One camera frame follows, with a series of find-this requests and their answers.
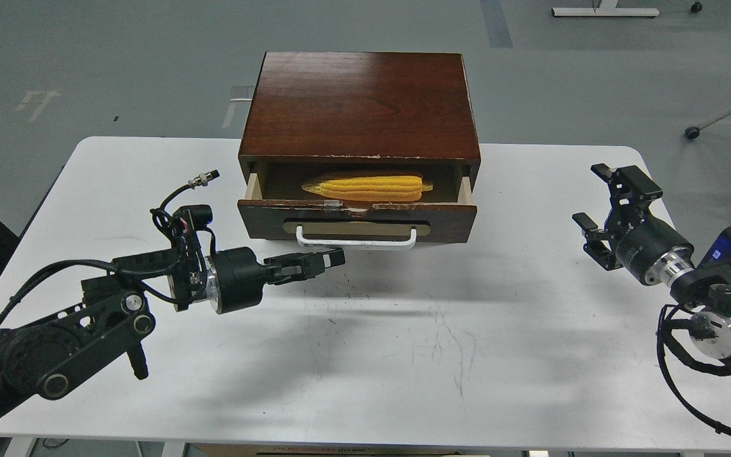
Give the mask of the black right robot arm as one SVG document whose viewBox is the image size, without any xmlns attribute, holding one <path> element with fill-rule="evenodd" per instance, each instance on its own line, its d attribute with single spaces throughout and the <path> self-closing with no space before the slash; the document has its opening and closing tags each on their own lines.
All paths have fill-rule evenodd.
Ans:
<svg viewBox="0 0 731 457">
<path fill-rule="evenodd" d="M 607 271 L 624 267 L 644 286 L 665 284 L 688 313 L 661 318 L 659 356 L 670 351 L 690 369 L 731 376 L 731 227 L 694 265 L 693 245 L 650 211 L 662 190 L 642 169 L 595 164 L 591 171 L 607 184 L 611 211 L 602 227 L 583 212 L 572 216 L 586 254 Z"/>
</svg>

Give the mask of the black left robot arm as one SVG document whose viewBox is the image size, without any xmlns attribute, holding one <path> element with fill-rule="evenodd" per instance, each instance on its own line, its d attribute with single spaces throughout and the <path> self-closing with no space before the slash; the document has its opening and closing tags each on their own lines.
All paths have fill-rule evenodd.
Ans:
<svg viewBox="0 0 731 457">
<path fill-rule="evenodd" d="M 249 247 L 218 251 L 214 238 L 204 253 L 199 234 L 211 232 L 211 207 L 188 205 L 168 212 L 166 206 L 219 176 L 216 170 L 201 173 L 150 210 L 154 227 L 170 242 L 168 249 L 110 262 L 79 258 L 50 263 L 9 298 L 0 313 L 0 418 L 35 395 L 61 399 L 122 355 L 137 379 L 147 378 L 142 340 L 156 327 L 148 295 L 175 310 L 208 301 L 221 315 L 261 303 L 267 284 L 306 281 L 345 263 L 339 248 L 259 262 Z M 3 328 L 6 316 L 33 289 L 69 267 L 93 267 L 103 275 L 82 281 L 78 304 L 16 329 Z"/>
</svg>

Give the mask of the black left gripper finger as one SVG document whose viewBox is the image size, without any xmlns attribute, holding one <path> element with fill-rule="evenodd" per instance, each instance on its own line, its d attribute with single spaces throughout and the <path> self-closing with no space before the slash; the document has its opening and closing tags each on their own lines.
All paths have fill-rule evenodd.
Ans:
<svg viewBox="0 0 731 457">
<path fill-rule="evenodd" d="M 325 266 L 275 266 L 268 269 L 267 284 L 288 284 L 316 278 L 326 271 Z"/>
<path fill-rule="evenodd" d="M 346 263 L 342 249 L 307 253 L 290 253 L 264 259 L 264 266 L 276 272 L 325 272 Z"/>
</svg>

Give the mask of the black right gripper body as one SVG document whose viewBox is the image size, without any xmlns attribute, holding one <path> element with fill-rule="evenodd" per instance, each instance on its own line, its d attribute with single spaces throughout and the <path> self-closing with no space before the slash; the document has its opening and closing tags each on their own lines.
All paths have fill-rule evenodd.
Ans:
<svg viewBox="0 0 731 457">
<path fill-rule="evenodd" d="M 624 267 L 644 286 L 653 286 L 661 279 L 661 258 L 676 255 L 689 261 L 694 252 L 692 243 L 664 220 L 649 211 L 612 210 L 605 222 L 611 253 L 603 268 L 612 271 Z"/>
</svg>

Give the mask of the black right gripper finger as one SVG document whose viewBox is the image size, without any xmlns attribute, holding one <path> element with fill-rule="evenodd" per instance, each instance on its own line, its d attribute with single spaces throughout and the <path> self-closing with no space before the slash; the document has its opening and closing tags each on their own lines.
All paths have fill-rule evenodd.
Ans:
<svg viewBox="0 0 731 457">
<path fill-rule="evenodd" d="M 622 267 L 614 252 L 604 244 L 612 240 L 606 230 L 598 228 L 595 221 L 585 212 L 573 214 L 572 220 L 580 226 L 581 234 L 585 238 L 583 249 L 592 260 L 606 271 L 614 271 Z"/>
<path fill-rule="evenodd" d="M 662 188 L 637 166 L 613 169 L 606 164 L 594 164 L 591 172 L 609 188 L 609 220 L 647 219 L 651 214 L 649 206 L 662 197 Z"/>
</svg>

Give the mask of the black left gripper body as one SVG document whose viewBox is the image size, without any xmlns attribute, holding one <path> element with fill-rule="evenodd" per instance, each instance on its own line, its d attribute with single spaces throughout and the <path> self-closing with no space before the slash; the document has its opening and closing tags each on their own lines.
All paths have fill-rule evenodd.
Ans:
<svg viewBox="0 0 731 457">
<path fill-rule="evenodd" d="M 218 314 L 227 314 L 261 303 L 264 284 L 273 280 L 273 269 L 258 263 L 249 247 L 211 254 L 214 287 L 211 304 Z"/>
</svg>

